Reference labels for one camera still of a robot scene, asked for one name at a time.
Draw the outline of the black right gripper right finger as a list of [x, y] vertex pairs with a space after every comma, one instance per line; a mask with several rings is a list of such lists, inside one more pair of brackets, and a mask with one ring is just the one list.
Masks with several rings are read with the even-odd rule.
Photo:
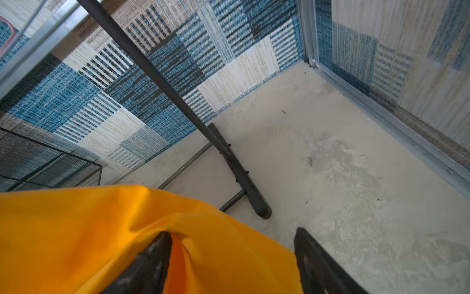
[[296, 230], [294, 253], [305, 294], [367, 293], [303, 227]]

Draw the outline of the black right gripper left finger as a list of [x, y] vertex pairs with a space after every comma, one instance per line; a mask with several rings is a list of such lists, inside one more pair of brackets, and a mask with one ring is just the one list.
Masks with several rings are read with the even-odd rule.
[[134, 261], [102, 292], [104, 294], [161, 294], [170, 266], [172, 239], [159, 233]]

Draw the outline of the orange shorts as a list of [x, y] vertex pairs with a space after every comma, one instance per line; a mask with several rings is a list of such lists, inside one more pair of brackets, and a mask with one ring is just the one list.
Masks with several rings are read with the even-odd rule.
[[158, 234], [166, 294], [299, 294], [293, 251], [199, 200], [141, 185], [1, 194], [1, 292], [97, 294]]

